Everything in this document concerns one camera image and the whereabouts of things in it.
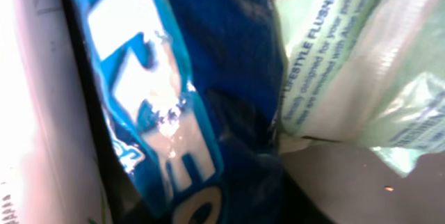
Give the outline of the mint green wipes pack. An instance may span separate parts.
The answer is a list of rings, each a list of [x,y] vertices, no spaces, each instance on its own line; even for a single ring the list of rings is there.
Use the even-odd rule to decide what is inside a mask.
[[[399,175],[444,150],[444,0],[273,0],[281,153],[367,147]]]

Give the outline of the white cream tube gold cap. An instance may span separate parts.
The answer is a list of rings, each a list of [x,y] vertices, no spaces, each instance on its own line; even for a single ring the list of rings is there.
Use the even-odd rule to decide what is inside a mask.
[[[112,223],[62,0],[1,0],[1,222]]]

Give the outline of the blue Oreo cookie pack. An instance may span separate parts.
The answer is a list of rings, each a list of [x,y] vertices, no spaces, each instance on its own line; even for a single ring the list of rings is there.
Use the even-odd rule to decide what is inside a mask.
[[[125,223],[275,223],[283,62],[270,0],[70,0],[139,201]]]

